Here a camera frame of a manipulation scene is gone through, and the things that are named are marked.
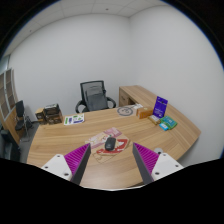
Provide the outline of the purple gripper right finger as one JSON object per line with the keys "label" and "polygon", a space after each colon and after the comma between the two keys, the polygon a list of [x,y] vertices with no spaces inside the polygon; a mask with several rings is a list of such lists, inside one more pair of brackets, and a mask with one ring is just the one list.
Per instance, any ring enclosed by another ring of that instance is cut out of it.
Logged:
{"label": "purple gripper right finger", "polygon": [[144,184],[152,183],[183,168],[169,154],[161,150],[154,152],[134,143],[132,152]]}

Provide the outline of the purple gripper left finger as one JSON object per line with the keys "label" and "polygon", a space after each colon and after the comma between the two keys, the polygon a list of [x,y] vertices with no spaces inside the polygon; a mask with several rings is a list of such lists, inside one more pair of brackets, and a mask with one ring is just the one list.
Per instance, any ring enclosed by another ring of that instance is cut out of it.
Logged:
{"label": "purple gripper left finger", "polygon": [[85,144],[66,155],[56,154],[42,169],[65,180],[79,184],[82,180],[89,156],[90,144]]}

